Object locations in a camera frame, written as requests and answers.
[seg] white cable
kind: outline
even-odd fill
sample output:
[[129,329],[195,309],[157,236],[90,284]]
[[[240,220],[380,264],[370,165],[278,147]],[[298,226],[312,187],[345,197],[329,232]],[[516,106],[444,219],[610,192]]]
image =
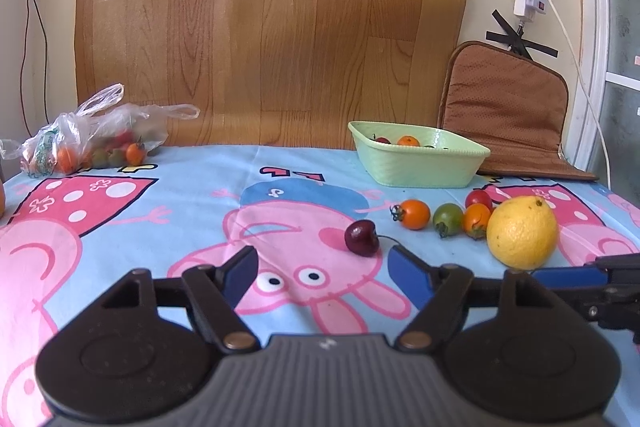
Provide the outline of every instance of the white cable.
[[578,60],[578,55],[576,55],[575,53],[574,46],[571,44],[571,39],[569,38],[569,32],[566,30],[566,27],[562,23],[562,19],[560,18],[560,14],[558,13],[556,6],[554,5],[554,2],[552,0],[547,0],[547,1],[549,2],[549,6],[551,6],[551,9],[554,15],[556,16],[556,19],[558,19],[558,22],[560,23],[560,27],[562,28],[562,32],[564,33],[564,38],[566,39],[567,44],[569,44],[569,49],[571,50],[571,54],[574,58],[575,68],[578,71],[578,82],[580,84],[580,87],[582,88],[582,92],[587,97],[587,105],[589,106],[589,110],[591,111],[591,116],[593,116],[593,121],[596,123],[598,134],[600,135],[600,143],[602,143],[602,151],[604,152],[604,161],[607,166],[607,187],[609,188],[609,190],[611,190],[611,168],[609,164],[609,153],[607,152],[607,145],[606,143],[604,143],[604,134],[602,132],[602,127],[600,127],[600,122],[598,121],[598,117],[596,116],[596,112],[593,108],[591,97],[589,96],[589,93],[587,92],[587,88],[584,84],[582,71],[580,70],[580,61]]

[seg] window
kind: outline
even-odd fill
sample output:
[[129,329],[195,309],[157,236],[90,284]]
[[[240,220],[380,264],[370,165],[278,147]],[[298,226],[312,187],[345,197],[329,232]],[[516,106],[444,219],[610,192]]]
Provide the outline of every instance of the window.
[[[600,125],[611,161],[611,188],[640,206],[640,0],[609,0],[609,52]],[[590,169],[605,179],[599,140]]]

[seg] green plastic bowl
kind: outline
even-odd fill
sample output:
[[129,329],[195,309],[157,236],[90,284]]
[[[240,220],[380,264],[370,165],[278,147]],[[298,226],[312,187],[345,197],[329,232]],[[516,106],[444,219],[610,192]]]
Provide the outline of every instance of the green plastic bowl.
[[[364,168],[388,187],[466,187],[491,154],[479,143],[433,127],[352,121],[349,130]],[[376,142],[373,135],[383,136],[391,144]],[[417,138],[421,146],[394,145],[405,135]]]

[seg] electrical cord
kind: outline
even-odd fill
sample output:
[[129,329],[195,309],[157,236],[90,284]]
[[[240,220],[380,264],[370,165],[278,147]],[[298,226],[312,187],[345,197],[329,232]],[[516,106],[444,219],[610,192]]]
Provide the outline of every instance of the electrical cord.
[[27,123],[27,115],[24,110],[24,93],[22,88],[22,77],[24,74],[24,63],[27,60],[27,35],[29,30],[29,0],[27,0],[27,23],[24,25],[24,48],[22,53],[22,65],[20,66],[20,106],[22,107],[22,121],[24,122],[24,126],[27,129],[27,133],[29,133],[30,137],[33,137],[33,133],[31,129],[29,129],[29,124]]
[[49,70],[49,41],[47,39],[47,32],[44,29],[44,22],[42,21],[42,16],[40,15],[40,8],[38,7],[38,1],[33,0],[33,6],[36,9],[36,15],[38,16],[38,21],[40,22],[40,29],[42,30],[42,37],[44,39],[44,79],[43,79],[43,102],[44,102],[44,118],[49,121],[49,112],[47,109],[47,71]]
[[[45,29],[44,29],[44,22],[42,21],[42,16],[40,15],[40,8],[38,6],[37,0],[33,0],[33,5],[34,5],[34,7],[36,9],[38,20],[40,22],[40,28],[42,30],[42,35],[43,35],[43,38],[44,38],[44,52],[45,52],[45,57],[44,57],[44,89],[43,89],[44,114],[45,114],[45,118],[47,120],[47,123],[50,123],[49,122],[49,113],[48,113],[48,109],[47,109],[47,69],[48,69],[48,62],[49,62],[49,41],[47,39],[47,33],[46,33]],[[26,20],[26,24],[25,24],[25,27],[24,27],[24,47],[23,47],[23,52],[22,52],[22,64],[20,65],[20,107],[22,108],[22,121],[24,122],[24,126],[27,129],[27,133],[29,133],[29,136],[33,137],[33,133],[31,132],[31,129],[29,128],[29,124],[27,122],[26,111],[25,111],[25,108],[24,108],[24,65],[25,65],[26,59],[27,59],[29,22],[30,22],[30,18],[31,18],[30,0],[26,0],[26,7],[27,7],[27,20]]]
[[562,19],[560,18],[560,14],[556,9],[556,5],[552,0],[547,0],[547,1],[549,2],[549,6],[551,6],[551,9],[554,15],[556,16],[556,19],[558,19],[560,27],[562,28],[562,32],[564,33],[564,38],[566,39],[567,44],[569,44],[569,49],[571,50],[572,57],[574,58],[575,68],[578,71],[578,83],[580,84],[580,87],[582,88],[582,92],[587,98],[587,106],[591,111],[591,116],[593,117],[593,120],[596,123],[598,134],[600,135],[600,142],[602,143],[602,151],[604,152],[604,160],[607,166],[607,187],[609,188],[609,190],[611,190],[611,167],[609,164],[609,152],[607,152],[607,145],[604,141],[604,133],[602,132],[602,127],[600,126],[600,122],[598,121],[598,117],[596,116],[596,112],[593,108],[593,103],[591,102],[591,97],[587,92],[587,88],[584,83],[584,79],[582,77],[582,71],[580,70],[580,61],[578,60],[578,55],[575,53],[574,46],[571,44],[571,39],[569,38],[569,32],[567,31],[566,27],[564,26],[564,23],[562,22]]

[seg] screw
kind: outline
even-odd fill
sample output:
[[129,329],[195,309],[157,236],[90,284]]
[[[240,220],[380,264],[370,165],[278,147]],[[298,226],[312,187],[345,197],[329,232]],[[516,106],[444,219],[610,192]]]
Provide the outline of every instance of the screw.
[[409,331],[400,337],[400,344],[407,349],[425,349],[432,342],[431,336],[424,331]]
[[254,347],[255,338],[246,331],[234,331],[233,333],[229,333],[223,342],[228,349],[249,349],[250,347]]

